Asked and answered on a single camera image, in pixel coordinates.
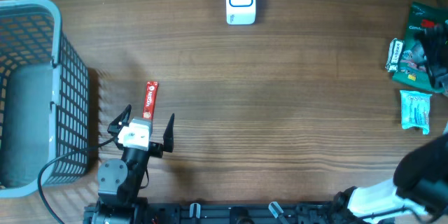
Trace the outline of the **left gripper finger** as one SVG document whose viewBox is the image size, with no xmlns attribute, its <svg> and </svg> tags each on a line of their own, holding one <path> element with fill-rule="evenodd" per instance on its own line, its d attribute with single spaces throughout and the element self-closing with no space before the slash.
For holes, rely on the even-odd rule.
<svg viewBox="0 0 448 224">
<path fill-rule="evenodd" d="M 111 121 L 108 126 L 109 130 L 120 130 L 123 126 L 128 125 L 128 120 L 132 111 L 132 106 L 128 104 L 123 112 Z"/>
<path fill-rule="evenodd" d="M 175 114 L 173 113 L 163 134 L 164 152 L 172 153 L 174 150 L 174 121 Z"/>
</svg>

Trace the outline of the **green 3M gloves package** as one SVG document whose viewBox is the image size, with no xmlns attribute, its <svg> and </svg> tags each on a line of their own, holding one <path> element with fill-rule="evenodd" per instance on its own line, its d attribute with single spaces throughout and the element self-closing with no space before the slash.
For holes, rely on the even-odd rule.
<svg viewBox="0 0 448 224">
<path fill-rule="evenodd" d="M 392 79 L 399 83 L 429 92 L 443 93 L 441 89 L 432 88 L 424 63 L 426 56 L 420 42 L 414 35 L 424 29 L 447 23 L 447 10 L 434 8 L 414 2 L 410 6 L 407 23 L 405 24 L 405 42 L 398 70 L 392 72 Z"/>
</svg>

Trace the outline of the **green white gum box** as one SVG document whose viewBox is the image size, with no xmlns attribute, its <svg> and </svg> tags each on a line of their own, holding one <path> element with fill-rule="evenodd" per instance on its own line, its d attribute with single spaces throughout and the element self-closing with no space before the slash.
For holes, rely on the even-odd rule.
<svg viewBox="0 0 448 224">
<path fill-rule="evenodd" d="M 397 38 L 393 39 L 390 42 L 388 49 L 388 59 L 385 66 L 385 69 L 388 72 L 396 72 L 398 70 L 398 64 L 403 53 L 404 45 L 405 42 Z"/>
</svg>

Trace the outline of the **red Nescafe coffee stick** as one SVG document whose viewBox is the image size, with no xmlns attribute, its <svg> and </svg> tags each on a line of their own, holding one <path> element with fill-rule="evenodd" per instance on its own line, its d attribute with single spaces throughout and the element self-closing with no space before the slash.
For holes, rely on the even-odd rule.
<svg viewBox="0 0 448 224">
<path fill-rule="evenodd" d="M 142 116 L 145 119 L 148 120 L 153 119 L 158 87 L 159 83 L 157 81 L 148 81 L 146 84 L 146 95 L 143 103 L 143 112 L 142 112 Z"/>
</svg>

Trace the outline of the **teal wet wipes pack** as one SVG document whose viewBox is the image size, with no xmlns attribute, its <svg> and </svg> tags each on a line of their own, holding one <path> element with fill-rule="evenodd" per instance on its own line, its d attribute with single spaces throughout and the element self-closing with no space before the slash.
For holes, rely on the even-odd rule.
<svg viewBox="0 0 448 224">
<path fill-rule="evenodd" d="M 404 130 L 417 127 L 422 133 L 430 133 L 429 115 L 431 94 L 411 90 L 401 90 L 401 126 Z"/>
</svg>

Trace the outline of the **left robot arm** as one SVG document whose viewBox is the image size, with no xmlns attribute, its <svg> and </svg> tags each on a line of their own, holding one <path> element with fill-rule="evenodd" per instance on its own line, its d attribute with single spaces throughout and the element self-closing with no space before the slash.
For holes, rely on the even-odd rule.
<svg viewBox="0 0 448 224">
<path fill-rule="evenodd" d="M 105 161 L 97 172 L 99 199 L 86 207 L 84 223 L 145 223 L 148 200 L 139 197 L 142 184 L 148 178 L 148 161 L 161 158 L 174 150 L 174 121 L 172 115 L 163 134 L 163 142 L 151 140 L 153 124 L 147 118 L 130 119 L 132 107 L 124 111 L 108 126 L 113 142 L 122 157 Z"/>
</svg>

